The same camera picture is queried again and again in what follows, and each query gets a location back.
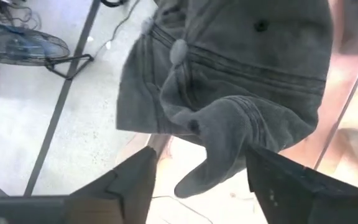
cap button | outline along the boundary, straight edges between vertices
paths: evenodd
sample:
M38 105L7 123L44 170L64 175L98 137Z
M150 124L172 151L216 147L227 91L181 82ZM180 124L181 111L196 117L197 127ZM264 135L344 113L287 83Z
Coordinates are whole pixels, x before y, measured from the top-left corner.
M170 60L173 65L181 64L187 54L188 46L185 40L178 39L173 43L170 51Z

concrete floor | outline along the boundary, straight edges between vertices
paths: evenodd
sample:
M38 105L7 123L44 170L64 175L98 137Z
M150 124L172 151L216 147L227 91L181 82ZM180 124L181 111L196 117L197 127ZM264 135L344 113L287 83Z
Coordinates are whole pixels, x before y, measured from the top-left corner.
M40 14L42 32L63 39L73 53L91 3L33 0L24 5ZM141 0L111 50L102 51L73 81L34 194L68 194L87 184L114 167L118 152L134 137L115 129L117 88L140 24L155 7L152 0ZM101 6L85 52L94 54L111 38L128 10ZM59 69L67 71L68 65ZM24 193L63 82L43 67L0 64L0 188L8 195Z

cap eyelet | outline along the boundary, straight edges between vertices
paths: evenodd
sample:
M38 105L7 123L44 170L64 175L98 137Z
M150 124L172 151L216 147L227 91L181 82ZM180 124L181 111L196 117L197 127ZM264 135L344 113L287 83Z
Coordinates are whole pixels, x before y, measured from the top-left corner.
M257 32L266 31L268 27L269 27L269 22L265 19L261 19L254 24L254 28Z

gray baseball cap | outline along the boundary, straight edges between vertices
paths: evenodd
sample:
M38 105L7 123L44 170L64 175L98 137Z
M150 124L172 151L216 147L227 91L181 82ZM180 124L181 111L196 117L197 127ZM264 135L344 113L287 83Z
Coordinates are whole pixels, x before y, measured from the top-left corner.
M124 66L117 128L202 144L175 194L203 193L244 169L246 150L315 130L332 43L327 0L164 0Z

fan stand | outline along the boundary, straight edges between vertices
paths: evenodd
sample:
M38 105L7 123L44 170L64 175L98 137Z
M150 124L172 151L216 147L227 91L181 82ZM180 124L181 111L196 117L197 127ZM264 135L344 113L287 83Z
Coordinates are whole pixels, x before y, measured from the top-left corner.
M72 62L75 60L80 61L83 59L86 59L86 62L84 62L79 68L77 68L72 75L65 75L62 72L56 70L55 68L55 65L59 65L61 63ZM45 68L66 80L73 80L77 76L77 74L79 74L90 62L93 62L93 60L94 58L90 54L84 54L77 57L67 57L63 59L47 59L45 63Z

